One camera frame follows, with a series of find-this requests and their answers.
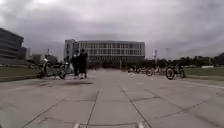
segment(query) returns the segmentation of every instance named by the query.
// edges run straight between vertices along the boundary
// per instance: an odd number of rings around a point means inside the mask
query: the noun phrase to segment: bicycle wheel
[[[175,77],[175,71],[172,68],[167,68],[166,69],[166,78],[169,80],[173,80]]]
[[[139,74],[139,73],[140,73],[140,71],[139,71],[139,70],[136,70],[136,71],[134,71],[134,73],[135,73],[135,74]]]
[[[180,78],[186,78],[184,69],[180,69]]]
[[[146,71],[146,75],[147,76],[152,76],[153,75],[153,71],[152,70],[147,70]]]
[[[60,77],[61,79],[65,79],[65,77],[66,77],[66,72],[61,71],[59,77]]]
[[[40,71],[40,72],[37,74],[37,78],[42,79],[43,77],[44,77],[44,72],[43,72],[43,71]]]

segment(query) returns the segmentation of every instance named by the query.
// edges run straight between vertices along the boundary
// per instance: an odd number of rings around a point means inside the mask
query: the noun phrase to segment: ground
[[[0,67],[0,77],[29,76],[36,75],[37,69],[30,68],[6,68]]]
[[[224,84],[120,71],[0,84],[3,128],[223,128]]]
[[[215,67],[215,68],[186,68],[187,75],[196,75],[196,76],[224,76],[224,68],[223,67]]]

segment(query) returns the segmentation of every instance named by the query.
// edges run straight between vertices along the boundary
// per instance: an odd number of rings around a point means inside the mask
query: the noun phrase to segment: bicycle
[[[68,68],[68,63],[66,62],[65,64],[60,66],[59,72],[53,73],[54,79],[57,78],[57,76],[60,79],[65,79],[67,76],[67,68]]]
[[[156,69],[155,68],[148,69],[146,72],[147,76],[152,76],[152,75],[163,76],[164,74],[165,73],[164,73],[163,69],[160,67],[157,67]]]
[[[134,74],[139,74],[140,70],[139,69],[129,69],[128,73],[134,73]]]
[[[168,66],[166,68],[166,78],[169,80],[173,80],[175,76],[179,75],[180,78],[186,78],[185,71],[182,66],[177,64],[176,66]]]
[[[46,58],[44,59],[44,64],[42,65],[42,67],[40,68],[40,71],[37,73],[37,78],[42,79],[45,76],[47,76],[47,67],[49,65],[49,60],[47,60]]]

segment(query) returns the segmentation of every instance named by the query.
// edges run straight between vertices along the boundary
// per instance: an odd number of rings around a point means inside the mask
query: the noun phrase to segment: cloud
[[[0,25],[60,58],[69,38],[145,41],[147,57],[176,58],[222,52],[223,12],[223,0],[3,0]]]

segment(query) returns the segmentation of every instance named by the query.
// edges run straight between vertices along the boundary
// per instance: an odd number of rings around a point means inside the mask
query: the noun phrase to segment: paving stone
[[[121,88],[119,87],[104,87],[101,89],[102,92],[122,92]]]
[[[198,105],[189,111],[206,119],[209,120],[219,126],[224,127],[224,104],[223,98],[217,100],[218,98],[201,105]]]
[[[109,102],[109,101],[129,102],[127,96],[123,92],[104,92],[104,91],[100,92],[97,101],[99,102]]]
[[[178,107],[160,98],[137,101],[134,102],[134,105],[143,117],[148,120],[181,111]]]
[[[99,92],[85,91],[85,92],[74,92],[69,93],[65,100],[68,101],[96,101]]]
[[[87,128],[136,128],[135,125],[120,125],[120,126],[88,126]]]
[[[4,102],[29,113],[39,115],[62,100],[62,98],[54,98],[49,96],[46,92],[38,95],[27,95],[22,92],[19,92],[16,95],[12,94],[10,97],[5,97]]]
[[[39,118],[33,121],[33,123],[27,125],[25,128],[72,128],[72,123],[65,123],[59,120],[53,120],[48,118]]]
[[[94,102],[61,102],[50,109],[43,117],[69,123],[87,124]]]
[[[130,101],[145,100],[155,97],[155,95],[147,91],[130,91],[125,93],[127,97],[130,99]]]
[[[172,116],[151,120],[152,128],[217,128],[189,113],[178,113]]]
[[[34,118],[34,115],[11,106],[0,110],[0,124],[3,128],[20,128]]]
[[[90,125],[117,125],[142,120],[129,102],[97,102]]]
[[[175,104],[183,109],[188,109],[205,101],[205,99],[201,99],[190,92],[166,95],[163,97],[170,103]]]

